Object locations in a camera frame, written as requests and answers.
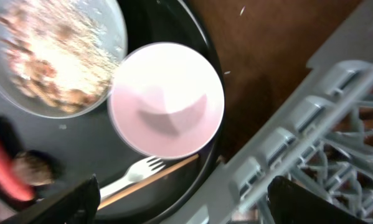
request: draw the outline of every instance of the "white bowl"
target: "white bowl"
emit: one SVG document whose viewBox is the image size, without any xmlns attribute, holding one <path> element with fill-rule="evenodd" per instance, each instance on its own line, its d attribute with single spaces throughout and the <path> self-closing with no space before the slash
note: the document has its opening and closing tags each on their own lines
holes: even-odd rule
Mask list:
<svg viewBox="0 0 373 224">
<path fill-rule="evenodd" d="M 189 156 L 217 132 L 224 91 L 212 65 L 172 43 L 144 46 L 121 63 L 108 100 L 118 134 L 138 152 L 164 159 Z"/>
</svg>

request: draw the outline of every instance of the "dish rack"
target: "dish rack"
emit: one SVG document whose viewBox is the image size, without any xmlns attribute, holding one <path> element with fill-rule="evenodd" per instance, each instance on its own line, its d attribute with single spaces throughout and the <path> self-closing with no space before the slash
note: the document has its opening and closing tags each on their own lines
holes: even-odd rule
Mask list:
<svg viewBox="0 0 373 224">
<path fill-rule="evenodd" d="M 230 221 L 235 211 L 275 223 L 267 188 L 283 175 L 338 208 L 373 223 L 373 136 L 360 119 L 373 110 L 373 0 L 364 1 L 310 58 L 311 73 L 227 164 L 162 223 Z M 343 119 L 349 126 L 337 130 Z"/>
</svg>

